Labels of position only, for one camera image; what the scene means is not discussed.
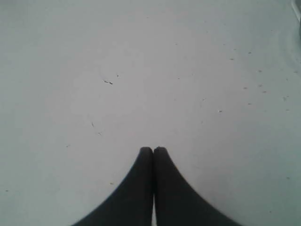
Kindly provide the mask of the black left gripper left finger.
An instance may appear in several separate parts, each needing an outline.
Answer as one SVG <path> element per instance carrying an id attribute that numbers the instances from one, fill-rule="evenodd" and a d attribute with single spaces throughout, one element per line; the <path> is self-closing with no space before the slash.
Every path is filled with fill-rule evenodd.
<path id="1" fill-rule="evenodd" d="M 76 226 L 150 226 L 153 211 L 153 151 L 142 147 L 120 185 Z"/>

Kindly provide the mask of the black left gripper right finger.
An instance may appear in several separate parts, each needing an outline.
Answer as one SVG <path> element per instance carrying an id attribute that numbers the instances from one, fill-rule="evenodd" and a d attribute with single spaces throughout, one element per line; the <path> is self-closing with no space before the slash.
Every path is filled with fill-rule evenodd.
<path id="1" fill-rule="evenodd" d="M 153 153 L 154 198 L 158 226 L 238 226 L 204 200 L 181 175 L 168 151 Z"/>

